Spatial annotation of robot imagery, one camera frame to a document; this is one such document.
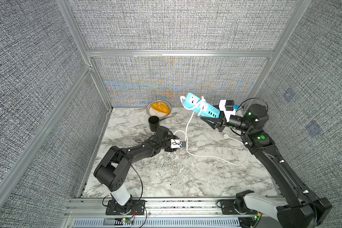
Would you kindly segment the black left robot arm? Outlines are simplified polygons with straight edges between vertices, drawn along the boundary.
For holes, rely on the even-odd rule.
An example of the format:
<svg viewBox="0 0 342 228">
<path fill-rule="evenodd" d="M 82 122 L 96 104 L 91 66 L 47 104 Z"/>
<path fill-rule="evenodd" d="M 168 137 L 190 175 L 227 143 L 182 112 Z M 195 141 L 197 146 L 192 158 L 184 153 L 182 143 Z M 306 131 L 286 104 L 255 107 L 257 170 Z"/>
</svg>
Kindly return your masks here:
<svg viewBox="0 0 342 228">
<path fill-rule="evenodd" d="M 124 186 L 124 181 L 133 163 L 152 158 L 161 150 L 173 153 L 186 146 L 167 127 L 160 126 L 156 132 L 140 144 L 119 148 L 112 146 L 94 170 L 94 177 L 110 191 L 113 203 L 121 214 L 128 214 L 136 204 Z"/>
</svg>

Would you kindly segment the teal power strip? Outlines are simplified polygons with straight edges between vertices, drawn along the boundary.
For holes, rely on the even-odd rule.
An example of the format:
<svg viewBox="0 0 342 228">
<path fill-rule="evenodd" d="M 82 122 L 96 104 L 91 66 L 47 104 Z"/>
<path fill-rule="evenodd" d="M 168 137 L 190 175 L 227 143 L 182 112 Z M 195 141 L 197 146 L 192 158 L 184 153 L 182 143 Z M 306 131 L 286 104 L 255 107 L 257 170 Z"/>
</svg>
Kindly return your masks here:
<svg viewBox="0 0 342 228">
<path fill-rule="evenodd" d="M 192 93 L 188 93 L 187 96 L 180 96 L 180 101 L 186 110 L 194 111 L 198 116 L 219 118 L 219 116 L 211 115 L 211 107 L 213 105 L 207 103 L 203 97 L 199 98 Z"/>
</svg>

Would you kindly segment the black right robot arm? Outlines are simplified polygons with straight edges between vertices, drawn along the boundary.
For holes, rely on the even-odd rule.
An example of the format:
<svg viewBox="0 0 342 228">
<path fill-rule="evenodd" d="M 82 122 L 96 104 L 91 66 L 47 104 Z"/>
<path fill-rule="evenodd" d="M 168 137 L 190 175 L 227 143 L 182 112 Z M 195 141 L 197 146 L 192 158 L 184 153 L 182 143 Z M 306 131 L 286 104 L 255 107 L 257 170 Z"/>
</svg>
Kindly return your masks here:
<svg viewBox="0 0 342 228">
<path fill-rule="evenodd" d="M 240 131 L 242 143 L 264 165 L 284 197 L 273 201 L 252 190 L 240 192 L 234 201 L 237 213 L 257 211 L 277 220 L 283 228 L 316 228 L 323 223 L 333 206 L 297 176 L 264 131 L 269 120 L 267 104 L 251 104 L 243 116 L 236 114 L 232 100 L 221 100 L 218 107 L 202 102 L 199 107 L 201 119 L 213 129 Z"/>
</svg>

